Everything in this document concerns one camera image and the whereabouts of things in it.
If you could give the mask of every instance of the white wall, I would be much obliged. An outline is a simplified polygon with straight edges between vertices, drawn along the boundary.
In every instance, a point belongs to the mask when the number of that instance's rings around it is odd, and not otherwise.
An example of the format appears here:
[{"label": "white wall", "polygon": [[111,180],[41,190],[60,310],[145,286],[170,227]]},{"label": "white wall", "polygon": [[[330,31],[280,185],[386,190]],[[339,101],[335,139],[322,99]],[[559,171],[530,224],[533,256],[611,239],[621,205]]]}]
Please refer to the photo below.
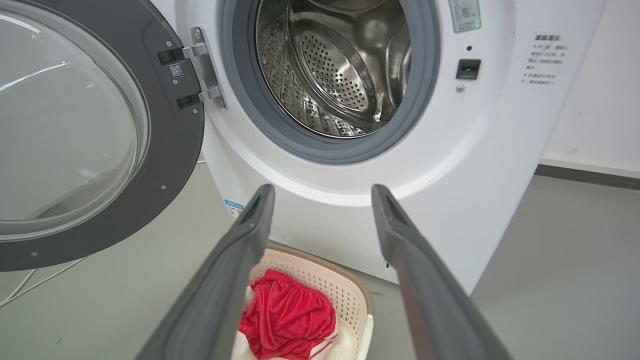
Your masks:
[{"label": "white wall", "polygon": [[609,0],[542,164],[640,177],[638,14]]}]

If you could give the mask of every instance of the door hinge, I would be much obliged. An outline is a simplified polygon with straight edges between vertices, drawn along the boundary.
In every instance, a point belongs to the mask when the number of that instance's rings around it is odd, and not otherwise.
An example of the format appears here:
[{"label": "door hinge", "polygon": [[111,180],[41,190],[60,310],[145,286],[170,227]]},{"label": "door hinge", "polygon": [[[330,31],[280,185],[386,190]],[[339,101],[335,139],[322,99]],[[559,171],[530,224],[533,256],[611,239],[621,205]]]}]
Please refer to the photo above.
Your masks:
[{"label": "door hinge", "polygon": [[163,65],[174,61],[189,59],[196,71],[201,91],[197,94],[178,99],[180,108],[192,106],[194,105],[194,102],[205,102],[209,100],[215,101],[219,108],[226,108],[227,103],[225,101],[224,92],[218,83],[216,68],[214,67],[210,56],[211,49],[203,27],[195,26],[191,28],[191,41],[193,46],[163,51],[158,54],[160,63]]}]

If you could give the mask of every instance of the washing machine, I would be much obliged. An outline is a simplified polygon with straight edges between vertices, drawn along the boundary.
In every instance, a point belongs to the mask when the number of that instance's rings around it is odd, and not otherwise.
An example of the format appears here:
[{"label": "washing machine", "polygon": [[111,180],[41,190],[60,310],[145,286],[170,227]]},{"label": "washing machine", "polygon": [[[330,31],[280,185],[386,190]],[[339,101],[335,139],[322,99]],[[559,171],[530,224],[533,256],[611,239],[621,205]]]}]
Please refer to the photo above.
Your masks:
[{"label": "washing machine", "polygon": [[0,0],[0,270],[147,225],[204,154],[232,218],[396,281],[384,184],[471,292],[605,0]]}]

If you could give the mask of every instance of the washing machine door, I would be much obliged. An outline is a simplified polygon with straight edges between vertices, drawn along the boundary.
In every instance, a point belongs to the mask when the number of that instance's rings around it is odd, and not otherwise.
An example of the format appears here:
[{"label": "washing machine door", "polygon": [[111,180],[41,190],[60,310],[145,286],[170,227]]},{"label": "washing machine door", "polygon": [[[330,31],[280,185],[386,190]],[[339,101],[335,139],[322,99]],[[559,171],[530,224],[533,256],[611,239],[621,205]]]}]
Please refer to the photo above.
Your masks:
[{"label": "washing machine door", "polygon": [[204,111],[147,1],[0,0],[0,270],[109,247],[196,164]]}]

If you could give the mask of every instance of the laundry basket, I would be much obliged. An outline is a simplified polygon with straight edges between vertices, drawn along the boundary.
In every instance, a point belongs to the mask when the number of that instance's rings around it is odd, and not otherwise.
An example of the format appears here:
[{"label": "laundry basket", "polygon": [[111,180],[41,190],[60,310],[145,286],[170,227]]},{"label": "laundry basket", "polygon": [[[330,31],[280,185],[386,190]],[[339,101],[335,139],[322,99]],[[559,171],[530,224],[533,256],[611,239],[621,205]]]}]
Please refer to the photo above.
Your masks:
[{"label": "laundry basket", "polygon": [[364,360],[373,332],[373,301],[360,280],[326,260],[290,247],[270,243],[249,276],[249,285],[267,269],[278,270],[321,291],[338,315],[338,336],[324,360]]}]

